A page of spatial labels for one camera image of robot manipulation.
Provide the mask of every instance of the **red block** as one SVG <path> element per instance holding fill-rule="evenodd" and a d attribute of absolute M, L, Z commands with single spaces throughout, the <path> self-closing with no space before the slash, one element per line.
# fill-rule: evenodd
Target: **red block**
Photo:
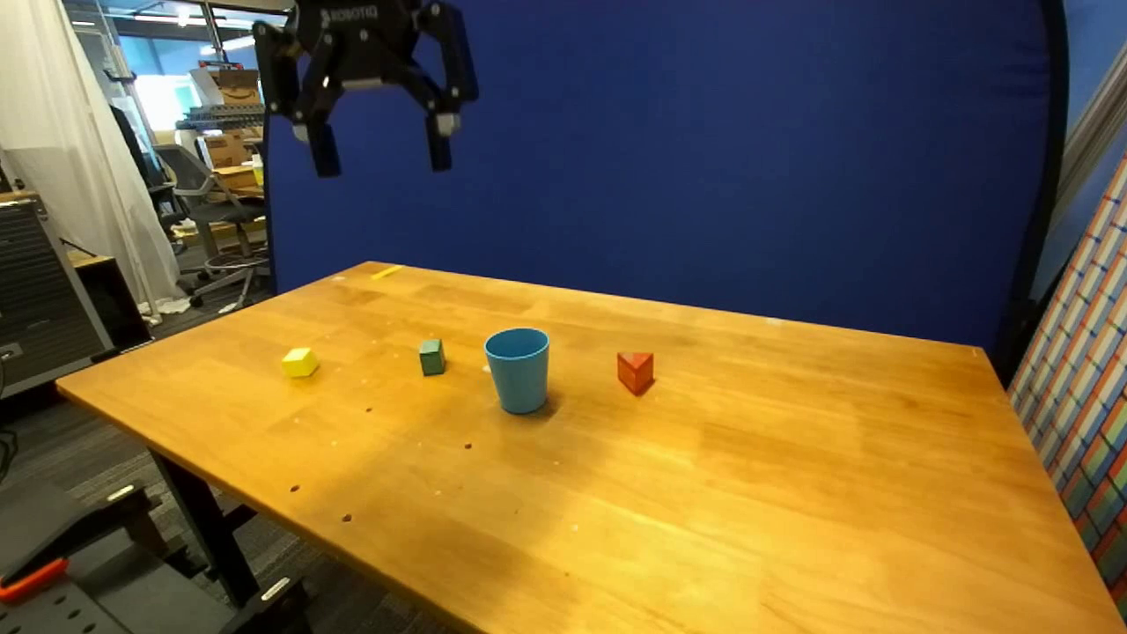
<path fill-rule="evenodd" d="M 618 382 L 633 393 L 645 393 L 655 382 L 655 354 L 618 351 Z"/>

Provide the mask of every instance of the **small toy block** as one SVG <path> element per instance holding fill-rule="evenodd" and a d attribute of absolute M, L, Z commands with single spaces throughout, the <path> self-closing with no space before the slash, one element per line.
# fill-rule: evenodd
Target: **small toy block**
<path fill-rule="evenodd" d="M 618 351 L 618 382 L 633 393 L 645 393 L 655 382 L 655 354 Z"/>
<path fill-rule="evenodd" d="M 422 375 L 444 373 L 447 371 L 444 341 L 439 338 L 425 338 L 417 344 L 417 364 L 422 364 Z"/>
<path fill-rule="evenodd" d="M 280 354 L 286 375 L 314 375 L 315 366 L 320 366 L 320 364 L 315 364 L 314 350 L 288 350 L 288 351 Z"/>

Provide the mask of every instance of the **floor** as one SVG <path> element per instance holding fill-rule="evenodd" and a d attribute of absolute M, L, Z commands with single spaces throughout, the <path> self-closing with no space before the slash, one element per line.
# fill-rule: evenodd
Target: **floor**
<path fill-rule="evenodd" d="M 213 321 L 217 306 L 224 306 L 234 289 L 211 296 L 204 306 L 191 313 L 164 316 L 156 323 L 156 338 L 174 333 L 181 327 L 198 327 Z M 116 425 L 96 419 L 85 408 L 73 408 L 51 393 L 51 386 L 29 389 L 22 397 L 0 402 L 0 433 L 17 433 L 17 454 L 3 474 L 3 489 L 22 489 L 29 483 L 57 483 L 81 499 L 96 499 L 119 483 L 139 483 L 162 505 L 156 506 L 156 522 L 164 540 L 181 541 L 192 561 L 192 535 L 179 522 L 179 512 L 156 470 L 147 452 L 119 433 Z M 326 555 L 322 550 L 300 541 L 292 530 L 253 519 L 238 527 L 238 544 L 257 574 L 257 582 L 273 582 L 280 574 L 300 577 L 309 591 L 309 624 L 314 631 L 326 634 L 352 634 L 352 631 L 393 631 L 393 634 L 437 634 L 449 631 L 444 617 L 430 611 L 425 604 L 403 598 L 402 591 L 373 584 L 367 574 L 352 571 L 349 564 Z M 198 574 L 198 584 L 220 598 L 220 588 Z"/>

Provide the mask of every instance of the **green block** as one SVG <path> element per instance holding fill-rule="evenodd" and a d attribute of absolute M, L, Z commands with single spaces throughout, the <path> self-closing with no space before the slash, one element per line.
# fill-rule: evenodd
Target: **green block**
<path fill-rule="evenodd" d="M 447 371 L 444 341 L 439 338 L 425 338 L 417 344 L 417 364 L 422 364 L 422 375 L 444 373 Z"/>

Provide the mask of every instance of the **yellow block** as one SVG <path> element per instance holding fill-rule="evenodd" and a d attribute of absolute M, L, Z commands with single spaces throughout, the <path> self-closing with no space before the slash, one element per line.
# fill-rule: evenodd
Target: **yellow block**
<path fill-rule="evenodd" d="M 320 364 L 315 364 L 314 350 L 288 350 L 288 351 L 280 354 L 286 375 L 314 375 L 315 366 L 320 366 Z"/>

